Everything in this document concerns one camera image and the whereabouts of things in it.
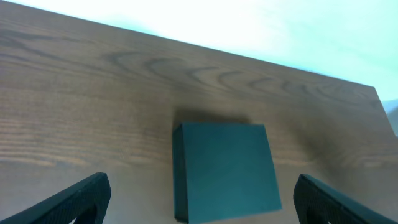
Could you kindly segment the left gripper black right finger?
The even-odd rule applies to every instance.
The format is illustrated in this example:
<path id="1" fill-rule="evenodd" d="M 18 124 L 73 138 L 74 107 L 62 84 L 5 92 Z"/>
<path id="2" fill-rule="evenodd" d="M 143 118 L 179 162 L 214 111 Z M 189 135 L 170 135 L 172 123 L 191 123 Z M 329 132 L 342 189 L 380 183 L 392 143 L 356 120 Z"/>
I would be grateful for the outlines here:
<path id="1" fill-rule="evenodd" d="M 308 174 L 299 175 L 293 200 L 300 224 L 397 224 Z"/>

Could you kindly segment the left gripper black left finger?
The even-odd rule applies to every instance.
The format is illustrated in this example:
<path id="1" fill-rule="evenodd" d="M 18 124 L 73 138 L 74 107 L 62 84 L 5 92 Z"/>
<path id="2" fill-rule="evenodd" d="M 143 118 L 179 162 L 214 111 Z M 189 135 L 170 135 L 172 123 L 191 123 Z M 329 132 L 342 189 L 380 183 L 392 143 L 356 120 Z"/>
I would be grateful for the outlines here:
<path id="1" fill-rule="evenodd" d="M 2 224 L 102 224 L 111 198 L 107 174 L 97 172 Z"/>

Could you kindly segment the dark green box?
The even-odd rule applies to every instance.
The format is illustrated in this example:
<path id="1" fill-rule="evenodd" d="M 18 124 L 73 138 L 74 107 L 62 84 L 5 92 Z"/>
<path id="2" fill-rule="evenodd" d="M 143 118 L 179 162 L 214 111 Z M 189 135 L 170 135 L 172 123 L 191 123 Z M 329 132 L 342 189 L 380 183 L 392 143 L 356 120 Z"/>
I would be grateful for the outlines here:
<path id="1" fill-rule="evenodd" d="M 181 123 L 172 133 L 172 162 L 179 222 L 213 222 L 282 208 L 263 125 Z"/>

